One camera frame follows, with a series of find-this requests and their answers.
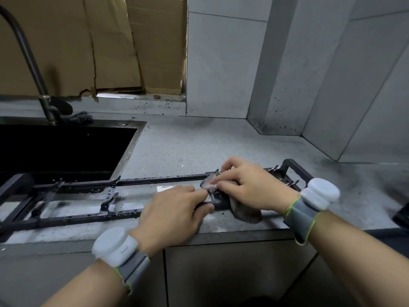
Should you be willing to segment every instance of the kitchen counter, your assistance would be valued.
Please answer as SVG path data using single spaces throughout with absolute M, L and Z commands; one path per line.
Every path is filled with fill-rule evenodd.
M 340 188 L 340 201 L 332 204 L 330 210 L 364 230 L 397 227 L 391 217 L 409 198 L 405 187 L 409 180 L 409 165 L 334 163 L 304 138 L 261 136 L 245 119 L 129 114 L 94 114 L 94 118 L 147 121 L 122 178 L 200 174 L 220 168 L 230 155 L 262 167 L 280 165 L 284 159 L 293 158 L 314 177 L 327 179 Z M 199 187 L 199 183 L 183 184 Z M 144 206 L 157 187 L 160 185 L 118 187 L 118 200 L 110 209 L 120 211 Z M 63 205 L 54 201 L 44 213 L 53 216 L 95 213 L 99 211 L 101 198 L 99 195 L 87 196 L 87 200 L 71 198 Z M 16 204 L 6 203 L 0 207 L 0 219 L 4 219 Z M 230 211 L 216 211 L 204 219 L 198 234 L 186 244 L 291 238 L 282 217 L 270 211 L 264 211 L 263 216 L 259 224 L 248 224 L 236 220 Z M 10 252 L 86 252 L 90 251 L 93 240 L 107 228 L 132 228 L 137 223 L 138 219 L 127 219 L 16 232 L 0 246 L 0 256 Z

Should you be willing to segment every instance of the kitchen sink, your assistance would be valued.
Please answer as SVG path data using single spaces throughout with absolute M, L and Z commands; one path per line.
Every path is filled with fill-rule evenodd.
M 0 185 L 17 173 L 30 173 L 35 184 L 117 178 L 145 124 L 95 120 L 88 126 L 50 126 L 41 118 L 0 117 Z

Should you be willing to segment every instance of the metal scrubber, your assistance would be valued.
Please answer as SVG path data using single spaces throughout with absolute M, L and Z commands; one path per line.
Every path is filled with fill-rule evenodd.
M 217 193 L 222 193 L 222 191 L 218 190 L 216 188 L 216 185 L 210 184 L 209 181 L 214 176 L 219 175 L 219 174 L 220 174 L 219 170 L 216 170 L 214 173 L 209 175 L 207 178 L 205 178 L 200 183 L 200 187 L 202 189 L 207 190 L 210 194 L 216 195 L 214 197 L 218 197 Z M 238 185 L 237 181 L 227 181 L 227 182 Z M 243 222 L 252 223 L 252 224 L 259 223 L 262 220 L 260 210 L 248 207 L 242 204 L 240 201 L 238 201 L 232 196 L 229 196 L 229 200 L 230 200 L 230 209 L 232 210 L 233 215 L 236 219 L 243 221 Z

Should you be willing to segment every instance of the black faucet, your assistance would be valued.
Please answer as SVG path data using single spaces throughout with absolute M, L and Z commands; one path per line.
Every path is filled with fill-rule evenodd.
M 64 100 L 61 100 L 54 96 L 50 96 L 48 94 L 47 87 L 45 86 L 43 77 L 40 73 L 40 70 L 38 69 L 38 65 L 34 58 L 33 52 L 31 51 L 30 44 L 28 43 L 27 38 L 24 35 L 24 32 L 21 29 L 18 21 L 6 8 L 1 5 L 0 14 L 13 29 L 14 35 L 16 36 L 17 42 L 27 62 L 27 66 L 30 69 L 34 82 L 36 83 L 38 93 L 40 94 L 38 100 L 41 103 L 41 107 L 43 108 L 47 121 L 52 125 L 57 125 L 61 120 L 60 114 L 72 114 L 71 105 Z

